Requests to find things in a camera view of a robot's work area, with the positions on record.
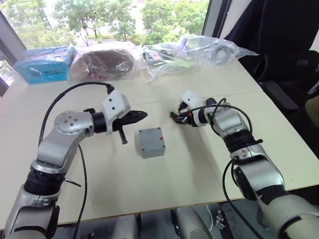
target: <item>window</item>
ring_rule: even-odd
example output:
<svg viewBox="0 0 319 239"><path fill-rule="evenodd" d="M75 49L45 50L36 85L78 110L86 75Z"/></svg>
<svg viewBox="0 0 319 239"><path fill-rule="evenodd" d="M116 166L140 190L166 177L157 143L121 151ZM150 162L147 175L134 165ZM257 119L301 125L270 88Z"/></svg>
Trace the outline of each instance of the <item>window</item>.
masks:
<svg viewBox="0 0 319 239"><path fill-rule="evenodd" d="M204 24L212 36L224 1L0 0L0 10L27 49L114 40L144 45L200 35Z"/></svg>

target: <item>blue box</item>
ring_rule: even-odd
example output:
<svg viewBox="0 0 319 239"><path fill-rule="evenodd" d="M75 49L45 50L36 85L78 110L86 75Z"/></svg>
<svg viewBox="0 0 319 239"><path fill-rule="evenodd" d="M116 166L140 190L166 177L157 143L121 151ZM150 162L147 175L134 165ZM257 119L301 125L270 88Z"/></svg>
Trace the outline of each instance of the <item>blue box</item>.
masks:
<svg viewBox="0 0 319 239"><path fill-rule="evenodd" d="M75 55L73 46L26 50L13 68L29 84L66 81Z"/></svg>

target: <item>clear plastic wrap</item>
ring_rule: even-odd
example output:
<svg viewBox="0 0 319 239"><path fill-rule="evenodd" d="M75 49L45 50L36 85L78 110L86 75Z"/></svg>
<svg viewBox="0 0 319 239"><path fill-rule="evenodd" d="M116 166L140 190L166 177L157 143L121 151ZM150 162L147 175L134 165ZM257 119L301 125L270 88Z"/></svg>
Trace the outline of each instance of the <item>clear plastic wrap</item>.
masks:
<svg viewBox="0 0 319 239"><path fill-rule="evenodd" d="M108 42L77 49L69 80L105 81L131 78L145 67L142 50L129 41Z"/></svg>
<svg viewBox="0 0 319 239"><path fill-rule="evenodd" d="M29 84L66 81L75 54L73 46L26 50L13 68Z"/></svg>
<svg viewBox="0 0 319 239"><path fill-rule="evenodd" d="M235 43L219 38L185 35L177 43L143 47L148 72L153 81L163 74L179 74L207 66L222 67L247 55L258 55Z"/></svg>

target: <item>robotic arm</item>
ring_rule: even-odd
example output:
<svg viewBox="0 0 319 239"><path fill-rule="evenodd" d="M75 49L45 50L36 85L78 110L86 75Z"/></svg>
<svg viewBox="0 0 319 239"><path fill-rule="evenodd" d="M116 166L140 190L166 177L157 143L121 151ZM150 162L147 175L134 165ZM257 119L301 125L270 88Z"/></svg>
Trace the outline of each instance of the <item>robotic arm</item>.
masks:
<svg viewBox="0 0 319 239"><path fill-rule="evenodd" d="M52 238L58 222L56 205L65 178L79 143L94 133L119 131L122 144L127 143L123 126L147 116L130 111L126 96L113 89L103 102L103 111L66 111L54 121L52 132L41 142L26 182L21 186L7 220L6 239Z"/></svg>
<svg viewBox="0 0 319 239"><path fill-rule="evenodd" d="M234 169L236 183L249 200L257 201L264 219L279 239L317 239L319 211L306 200L285 190L278 168L255 140L245 122L229 103L217 105L213 98L205 103L186 91L178 109L170 117L179 124L205 126L224 140Z"/></svg>

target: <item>white table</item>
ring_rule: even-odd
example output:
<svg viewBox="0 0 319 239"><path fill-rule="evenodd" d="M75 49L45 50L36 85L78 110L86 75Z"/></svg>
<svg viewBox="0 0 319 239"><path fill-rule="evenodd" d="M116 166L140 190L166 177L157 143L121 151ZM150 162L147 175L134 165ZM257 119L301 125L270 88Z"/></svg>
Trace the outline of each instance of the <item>white table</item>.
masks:
<svg viewBox="0 0 319 239"><path fill-rule="evenodd" d="M124 127L128 144L121 144L118 133L97 134L81 143L88 172L88 197L82 220L225 200L221 177L230 158L224 142L208 126L180 126L168 117L187 89L203 98L226 97L249 115L254 137L264 140L264 149L283 174L286 189L319 182L318 159L238 62L193 75L162 77L151 84L144 80L141 73L132 80L112 82L128 96L133 110L149 114L143 121ZM4 228L17 192L29 172L47 107L73 84L29 86L17 81L0 100L0 228ZM99 86L85 86L70 92L52 111L46 133L51 131L53 119L61 111L100 109L105 97L105 88ZM138 130L149 127L162 128L165 156L149 159L140 156ZM78 154L67 177L84 185ZM242 197L230 175L226 178L226 187L232 199ZM74 222L84 188L67 183L62 188L58 200L59 223Z"/></svg>

